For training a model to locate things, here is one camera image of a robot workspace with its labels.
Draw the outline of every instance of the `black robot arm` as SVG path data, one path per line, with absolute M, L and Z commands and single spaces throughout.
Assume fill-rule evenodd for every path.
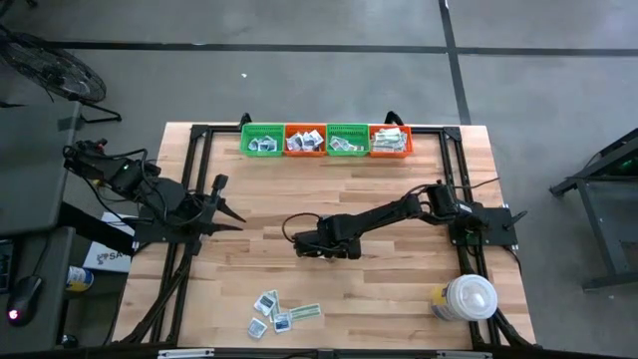
M 227 176 L 217 175 L 211 194 L 193 193 L 172 179 L 161 178 L 161 169 L 146 160 L 147 150 L 108 156 L 104 152 L 106 143 L 104 139 L 80 141 L 64 147 L 65 168 L 86 180 L 98 180 L 123 198 L 143 205 L 140 218 L 123 219 L 135 228 L 136 241 L 189 243 L 193 254 L 198 254 L 202 234 L 241 230 L 212 222 L 218 210 L 245 221 L 221 197 Z M 129 158 L 136 154 L 142 154 L 142 158 Z
M 421 201 L 425 193 L 428 200 Z M 335 214 L 319 217 L 317 229 L 298 232 L 289 239 L 294 243 L 298 256 L 325 256 L 359 259 L 360 237 L 363 233 L 404 219 L 420 219 L 431 225 L 450 224 L 462 221 L 465 226 L 485 225 L 475 208 L 479 203 L 465 203 L 455 198 L 454 188 L 441 184 L 419 185 L 400 199 L 359 214 Z M 284 235 L 285 222 L 282 225 Z

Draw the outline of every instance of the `plastic basket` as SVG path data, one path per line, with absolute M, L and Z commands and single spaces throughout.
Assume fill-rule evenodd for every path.
M 376 158 L 388 158 L 388 159 L 404 159 L 409 156 L 412 150 L 412 129 L 410 126 L 393 126 L 393 125 L 370 125 L 370 140 L 372 136 L 379 132 L 381 129 L 401 129 L 401 132 L 408 134 L 408 141 L 406 143 L 406 150 L 399 153 L 386 153 L 386 152 L 374 152 L 372 151 L 372 144 L 370 145 L 370 157 Z
M 319 151 L 305 152 L 305 151 L 289 151 L 285 139 L 290 138 L 296 133 L 303 135 L 305 132 L 312 132 L 317 130 L 319 135 L 323 138 L 323 143 L 319 146 Z M 323 157 L 326 156 L 326 125 L 325 124 L 287 124 L 284 132 L 284 150 L 283 153 L 286 156 L 292 157 Z
M 251 157 L 279 157 L 283 154 L 284 138 L 283 138 L 284 126 L 281 124 L 245 124 L 241 127 L 241 151 Z M 270 136 L 277 142 L 277 151 L 273 152 L 258 152 L 248 149 L 248 144 L 252 139 L 260 138 L 264 136 Z
M 328 125 L 326 150 L 328 156 L 365 156 L 370 151 L 370 135 L 368 125 Z M 347 140 L 351 145 L 363 146 L 363 151 L 335 151 L 330 147 L 333 136 Z

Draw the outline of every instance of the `orange basket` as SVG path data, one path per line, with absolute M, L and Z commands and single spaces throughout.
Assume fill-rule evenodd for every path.
M 319 135 L 323 138 L 323 142 L 319 145 L 319 151 L 305 152 L 305 151 L 289 151 L 288 145 L 286 143 L 287 139 L 290 139 L 294 134 L 308 132 L 311 133 L 313 130 L 317 130 Z M 323 157 L 326 156 L 326 124 L 286 124 L 286 129 L 284 131 L 284 140 L 283 140 L 283 153 L 286 156 L 292 157 Z
M 372 151 L 372 138 L 382 129 L 401 129 L 401 132 L 408 134 L 408 141 L 406 143 L 406 150 L 399 153 L 386 153 L 386 152 L 374 152 Z M 412 129 L 410 126 L 394 126 L 394 125 L 370 125 L 370 157 L 376 158 L 388 158 L 388 159 L 404 159 L 412 153 Z

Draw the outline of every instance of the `gray floor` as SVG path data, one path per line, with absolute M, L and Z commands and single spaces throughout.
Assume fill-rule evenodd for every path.
M 6 25 L 56 40 L 445 45 L 436 0 L 41 2 L 33 11 L 19 3 Z M 459 46 L 638 45 L 632 0 L 449 5 Z M 167 121 L 236 121 L 243 112 L 269 122 L 379 122 L 395 110 L 413 124 L 459 123 L 446 55 L 75 54 L 107 82 L 103 105 L 125 117 L 81 133 L 108 138 L 112 152 L 147 147 L 156 153 Z M 581 291 L 582 281 L 603 274 L 599 252 L 575 193 L 558 200 L 547 191 L 637 126 L 638 58 L 461 56 L 460 62 L 472 121 L 488 127 L 504 197 L 513 209 L 529 210 L 517 232 L 538 343 L 638 356 L 638 287 Z M 6 68 L 0 68 L 0 99 L 48 101 Z M 76 179 L 66 197 L 101 212 Z M 73 325 L 83 344 L 102 342 L 115 298 L 101 296 L 76 310 Z

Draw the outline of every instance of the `wooden table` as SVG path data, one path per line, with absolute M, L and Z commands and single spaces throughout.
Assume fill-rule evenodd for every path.
M 164 177 L 180 181 L 191 125 L 166 125 L 158 161 Z M 461 129 L 471 183 L 495 178 L 486 128 Z M 215 175 L 228 175 L 223 195 L 247 223 L 244 231 L 219 232 L 204 240 L 190 272 L 179 346 L 471 348 L 466 323 L 441 321 L 430 310 L 433 286 L 460 275 L 445 226 L 419 220 L 395 223 L 364 234 L 361 259 L 332 262 L 298 258 L 281 233 L 281 223 L 290 214 L 357 213 L 394 200 L 415 185 L 442 179 L 436 137 L 414 136 L 415 152 L 404 160 L 254 159 L 239 151 L 239 138 L 214 136 L 205 187 L 210 188 Z M 498 182 L 474 189 L 474 195 L 485 206 L 502 205 Z M 237 224 L 223 214 L 215 221 Z M 314 222 L 310 217 L 294 219 L 287 230 L 307 230 Z M 166 245 L 153 244 L 134 258 L 114 340 L 129 334 L 157 297 L 165 252 Z M 485 259 L 499 307 L 533 342 L 516 262 L 499 247 L 486 247 Z M 323 315 L 296 322 L 290 332 L 279 335 L 270 326 L 260 341 L 251 340 L 250 319 L 264 319 L 252 304 L 270 289 L 278 290 L 282 310 L 319 303 Z M 171 304 L 166 313 L 164 332 Z M 484 326 L 481 332 L 487 339 Z

